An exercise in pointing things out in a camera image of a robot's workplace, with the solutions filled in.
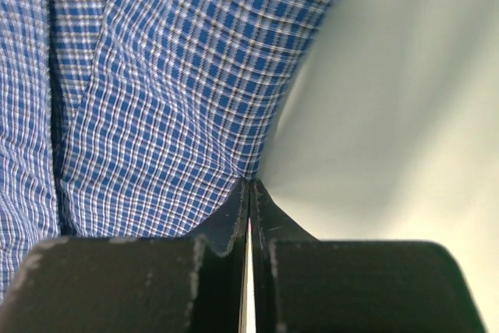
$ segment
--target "checkered fabric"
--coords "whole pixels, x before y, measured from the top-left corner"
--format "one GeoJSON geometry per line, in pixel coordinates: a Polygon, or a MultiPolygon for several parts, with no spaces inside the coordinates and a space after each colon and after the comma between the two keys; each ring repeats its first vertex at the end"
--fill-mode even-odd
{"type": "Polygon", "coordinates": [[[331,1],[0,0],[0,294],[40,239],[203,221],[331,1]]]}

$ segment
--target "blue and white plaid cloth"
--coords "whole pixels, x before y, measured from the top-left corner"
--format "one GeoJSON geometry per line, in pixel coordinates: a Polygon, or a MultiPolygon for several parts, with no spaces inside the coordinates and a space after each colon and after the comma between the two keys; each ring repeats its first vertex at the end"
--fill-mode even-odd
{"type": "Polygon", "coordinates": [[[203,221],[331,1],[0,0],[0,295],[41,239],[203,221]]]}

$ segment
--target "checkered pattern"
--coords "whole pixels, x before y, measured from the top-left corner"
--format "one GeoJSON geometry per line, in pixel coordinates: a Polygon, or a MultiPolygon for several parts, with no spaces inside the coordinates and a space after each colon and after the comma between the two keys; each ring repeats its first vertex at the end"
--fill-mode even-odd
{"type": "Polygon", "coordinates": [[[331,0],[0,2],[5,286],[61,231],[178,236],[203,221],[257,171],[331,0]]]}

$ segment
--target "white surface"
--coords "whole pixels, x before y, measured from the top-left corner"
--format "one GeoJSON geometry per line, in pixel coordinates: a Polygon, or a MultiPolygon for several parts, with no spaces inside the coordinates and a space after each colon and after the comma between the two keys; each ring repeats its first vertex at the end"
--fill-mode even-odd
{"type": "Polygon", "coordinates": [[[322,239],[430,239],[499,332],[499,0],[339,0],[260,177],[322,239]]]}

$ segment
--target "cloth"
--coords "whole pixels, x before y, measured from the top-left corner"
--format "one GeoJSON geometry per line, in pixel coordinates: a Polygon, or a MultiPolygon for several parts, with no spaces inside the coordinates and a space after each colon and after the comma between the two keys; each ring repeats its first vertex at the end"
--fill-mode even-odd
{"type": "Polygon", "coordinates": [[[0,0],[0,295],[41,239],[203,221],[331,1],[0,0]]]}

